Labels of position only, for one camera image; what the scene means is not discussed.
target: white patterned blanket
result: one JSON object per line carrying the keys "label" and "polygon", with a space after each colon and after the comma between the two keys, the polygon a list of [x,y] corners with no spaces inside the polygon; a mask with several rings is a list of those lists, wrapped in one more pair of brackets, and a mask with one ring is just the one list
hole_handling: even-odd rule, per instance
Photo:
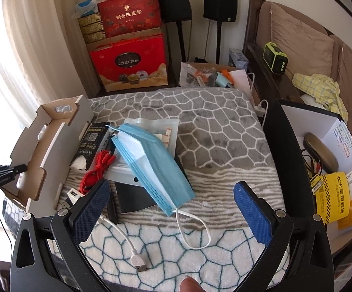
{"label": "white patterned blanket", "polygon": [[[137,273],[130,265],[130,249],[118,232],[97,225],[81,244],[96,272],[106,281],[149,291],[178,291],[186,275],[207,292],[233,291],[264,249],[234,202],[235,183],[245,180],[274,210],[284,208],[267,141],[245,94],[177,88],[97,98],[92,108],[97,122],[118,125],[127,117],[180,119],[176,153],[196,194],[182,209],[203,218],[212,231],[211,245],[194,251],[184,247],[175,216],[169,218],[157,207],[120,215],[120,226],[145,257],[148,271]],[[70,171],[60,203],[81,178]],[[206,242],[198,222],[185,218],[183,226],[191,244]],[[284,258],[272,283],[280,281],[286,264]]]}

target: yellow checkered cloth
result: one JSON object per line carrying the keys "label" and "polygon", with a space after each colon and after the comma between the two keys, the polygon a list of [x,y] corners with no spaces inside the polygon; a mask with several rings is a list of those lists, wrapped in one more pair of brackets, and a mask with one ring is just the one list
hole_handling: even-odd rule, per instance
{"label": "yellow checkered cloth", "polygon": [[296,73],[293,76],[292,84],[311,95],[327,110],[341,115],[345,123],[348,122],[348,111],[339,97],[339,85],[333,79],[318,73],[312,76]]}

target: red cable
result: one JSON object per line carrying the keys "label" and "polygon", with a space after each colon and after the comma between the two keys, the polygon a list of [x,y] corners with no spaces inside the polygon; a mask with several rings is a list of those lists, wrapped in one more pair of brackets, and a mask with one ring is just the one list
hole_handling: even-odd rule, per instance
{"label": "red cable", "polygon": [[96,155],[95,169],[88,171],[80,183],[80,193],[87,195],[91,188],[103,178],[103,174],[114,160],[115,156],[111,151],[103,150],[99,152]]}

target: human hand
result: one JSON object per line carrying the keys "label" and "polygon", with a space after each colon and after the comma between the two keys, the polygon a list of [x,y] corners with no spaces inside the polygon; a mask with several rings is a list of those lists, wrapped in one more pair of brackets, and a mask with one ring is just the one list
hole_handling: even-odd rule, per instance
{"label": "human hand", "polygon": [[190,276],[186,277],[180,285],[180,292],[206,292],[202,287]]}

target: surgical mask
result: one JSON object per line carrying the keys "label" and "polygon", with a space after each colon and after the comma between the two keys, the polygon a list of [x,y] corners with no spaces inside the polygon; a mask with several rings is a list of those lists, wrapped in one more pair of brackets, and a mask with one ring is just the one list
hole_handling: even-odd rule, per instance
{"label": "surgical mask", "polygon": [[[132,172],[167,216],[176,213],[176,221],[185,244],[190,249],[203,249],[211,242],[210,230],[197,216],[179,210],[180,206],[195,197],[190,183],[179,166],[153,134],[131,124],[123,124],[112,138],[115,147],[130,166]],[[179,215],[195,218],[207,230],[208,243],[204,247],[192,247],[181,228]]]}

